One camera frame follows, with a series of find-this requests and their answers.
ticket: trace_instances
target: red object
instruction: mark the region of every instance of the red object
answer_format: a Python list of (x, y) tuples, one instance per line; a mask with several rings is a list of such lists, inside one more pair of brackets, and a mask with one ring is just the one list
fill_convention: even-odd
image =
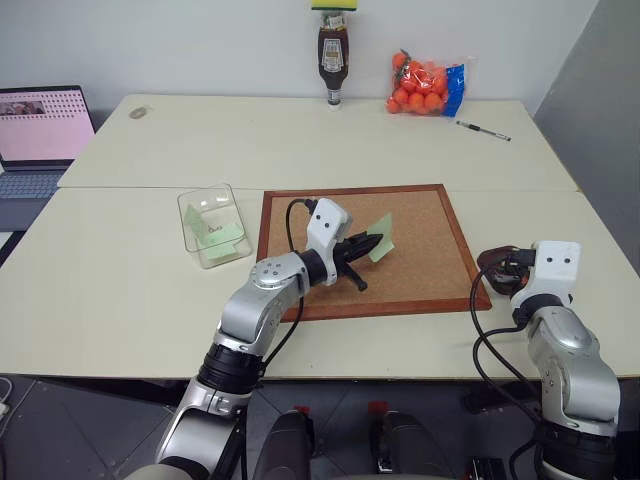
[(369, 402), (370, 415), (384, 415), (389, 411), (389, 403), (384, 401)]
[(394, 90), (387, 100), (387, 111), (442, 115), (449, 101), (446, 67), (412, 60), (404, 50), (396, 53), (391, 63)]

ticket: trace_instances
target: white wall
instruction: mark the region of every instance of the white wall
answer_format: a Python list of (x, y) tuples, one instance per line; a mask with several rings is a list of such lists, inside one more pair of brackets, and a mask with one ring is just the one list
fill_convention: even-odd
[[(390, 57), (477, 58), (474, 98), (535, 113), (597, 0), (361, 0), (345, 95), (383, 97)], [(0, 0), (0, 86), (322, 96), (310, 0)]]

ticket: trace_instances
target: sticky note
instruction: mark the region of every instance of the sticky note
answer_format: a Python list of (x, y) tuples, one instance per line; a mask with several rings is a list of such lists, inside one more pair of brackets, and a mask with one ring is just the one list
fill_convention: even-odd
[(207, 234), (203, 240), (204, 245), (218, 245), (220, 243), (237, 240), (244, 235), (244, 230), (236, 222), (223, 225), (218, 230)]
[(187, 211), (184, 213), (184, 224), (191, 229), (199, 242), (205, 243), (207, 225), (202, 220), (202, 215), (193, 208), (193, 205), (187, 206)]
[(238, 253), (236, 247), (232, 242), (223, 243), (222, 245), (206, 248), (204, 251), (207, 260), (214, 261), (228, 255), (234, 255)]
[(391, 227), (391, 213), (387, 213), (384, 217), (367, 228), (368, 234), (381, 233), (384, 235), (382, 240), (380, 240), (380, 243), (369, 252), (369, 258), (371, 261), (378, 262), (382, 257), (395, 248), (395, 245), (391, 241)]

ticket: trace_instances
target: brown bottle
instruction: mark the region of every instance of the brown bottle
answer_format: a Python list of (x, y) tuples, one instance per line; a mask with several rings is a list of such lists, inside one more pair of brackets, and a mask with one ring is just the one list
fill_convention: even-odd
[(342, 100), (342, 82), (349, 73), (349, 38), (345, 15), (324, 12), (318, 34), (318, 69), (327, 84), (329, 105), (337, 107)]

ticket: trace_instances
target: gray floor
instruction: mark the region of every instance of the gray floor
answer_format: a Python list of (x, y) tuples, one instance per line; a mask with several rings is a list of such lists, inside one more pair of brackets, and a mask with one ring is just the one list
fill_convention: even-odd
[[(16, 388), (8, 400), (10, 405), (31, 390), (3, 439), (7, 480), (121, 479), (152, 462), (170, 409), (12, 378)], [(438, 439), (457, 478), (469, 456), (508, 458), (531, 435), (527, 420), (512, 407), (470, 415), (460, 404), (465, 391), (457, 386), (401, 383), (267, 384), (250, 404), (249, 473), (275, 419), (298, 405), (311, 409), (317, 430), (314, 479), (370, 472), (370, 401), (386, 401), (391, 409), (415, 415)], [(624, 382), (623, 392), (621, 429), (635, 430), (640, 383)], [(523, 457), (519, 466), (523, 480), (534, 478), (530, 457)]]

